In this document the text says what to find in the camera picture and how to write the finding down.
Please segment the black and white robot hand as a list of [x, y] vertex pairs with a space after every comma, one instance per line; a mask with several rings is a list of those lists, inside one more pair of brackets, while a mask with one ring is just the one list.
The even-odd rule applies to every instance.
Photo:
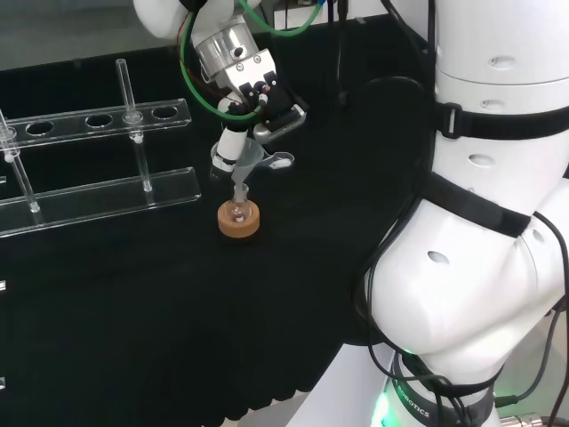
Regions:
[[215, 83], [226, 92], [213, 108], [223, 123], [211, 150], [212, 170], [229, 175], [235, 170], [248, 140], [265, 146], [303, 125], [307, 113], [276, 72], [269, 50], [232, 53], [232, 61], [218, 68]]

